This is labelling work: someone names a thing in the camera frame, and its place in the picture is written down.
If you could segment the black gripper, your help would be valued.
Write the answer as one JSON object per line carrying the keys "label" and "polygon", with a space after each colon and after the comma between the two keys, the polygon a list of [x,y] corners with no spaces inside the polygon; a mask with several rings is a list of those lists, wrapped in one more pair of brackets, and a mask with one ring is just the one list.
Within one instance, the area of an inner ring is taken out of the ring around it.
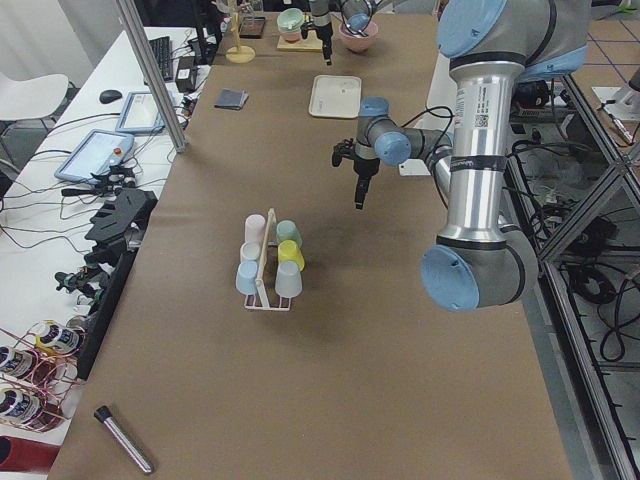
{"label": "black gripper", "polygon": [[332,23],[326,25],[313,24],[316,36],[322,41],[322,54],[325,63],[330,66],[332,64]]}
{"label": "black gripper", "polygon": [[358,158],[354,161],[353,169],[358,175],[354,194],[355,208],[362,210],[368,193],[370,178],[377,174],[377,160]]}

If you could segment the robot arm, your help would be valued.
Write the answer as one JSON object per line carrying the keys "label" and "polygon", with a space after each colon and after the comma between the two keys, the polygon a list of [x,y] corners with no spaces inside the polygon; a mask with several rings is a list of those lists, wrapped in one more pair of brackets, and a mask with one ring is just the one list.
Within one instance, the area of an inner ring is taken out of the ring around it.
{"label": "robot arm", "polygon": [[309,1],[311,20],[301,26],[301,35],[306,39],[308,32],[313,30],[322,42],[322,54],[327,65],[332,64],[332,36],[333,27],[330,15],[331,6],[338,8],[342,24],[352,34],[364,32],[374,14],[386,6],[389,1]]}
{"label": "robot arm", "polygon": [[457,88],[451,139],[397,126],[383,98],[361,103],[356,158],[390,166],[421,159],[443,185],[447,222],[421,263],[424,288],[440,307],[508,304],[532,288],[533,248],[500,217],[511,99],[518,83],[582,66],[590,19],[587,1],[448,3],[437,44]]}

